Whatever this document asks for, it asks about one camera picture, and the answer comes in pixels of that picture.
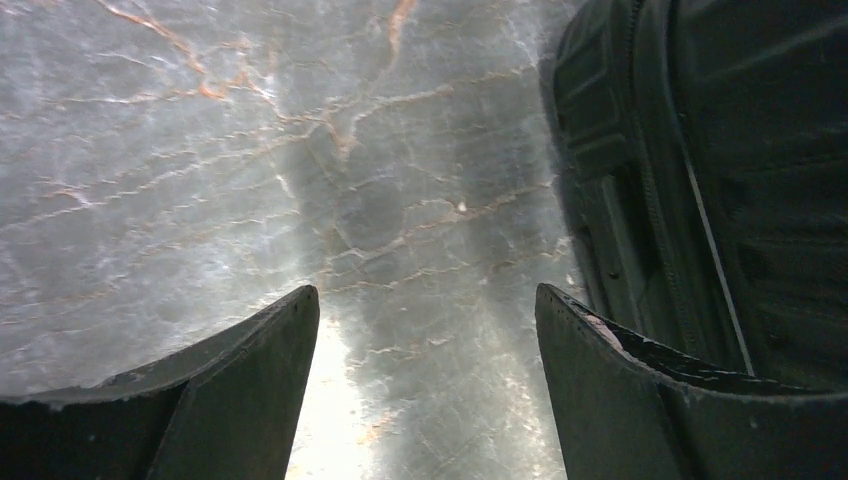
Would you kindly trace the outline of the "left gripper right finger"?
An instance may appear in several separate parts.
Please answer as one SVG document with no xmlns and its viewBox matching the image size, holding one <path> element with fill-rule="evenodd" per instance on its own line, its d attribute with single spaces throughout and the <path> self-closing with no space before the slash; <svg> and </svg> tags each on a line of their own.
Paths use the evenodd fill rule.
<svg viewBox="0 0 848 480">
<path fill-rule="evenodd" d="M 843 479 L 847 395 L 727 370 L 537 287 L 535 318 L 571 479 Z"/>
</svg>

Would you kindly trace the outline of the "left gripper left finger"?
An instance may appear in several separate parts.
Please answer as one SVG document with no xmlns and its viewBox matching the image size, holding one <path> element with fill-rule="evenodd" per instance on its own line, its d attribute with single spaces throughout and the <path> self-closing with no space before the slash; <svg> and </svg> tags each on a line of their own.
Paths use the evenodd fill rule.
<svg viewBox="0 0 848 480">
<path fill-rule="evenodd" d="M 282 479 L 317 340 L 301 286 L 244 321 L 89 388 L 1 400 L 5 479 Z"/>
</svg>

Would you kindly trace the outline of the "black suitcase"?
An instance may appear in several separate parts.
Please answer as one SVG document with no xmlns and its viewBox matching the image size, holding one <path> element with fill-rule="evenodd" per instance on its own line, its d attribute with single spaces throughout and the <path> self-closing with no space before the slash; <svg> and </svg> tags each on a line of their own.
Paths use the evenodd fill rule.
<svg viewBox="0 0 848 480">
<path fill-rule="evenodd" d="M 552 71 L 590 306 L 728 369 L 847 386 L 847 5 L 589 1 Z"/>
</svg>

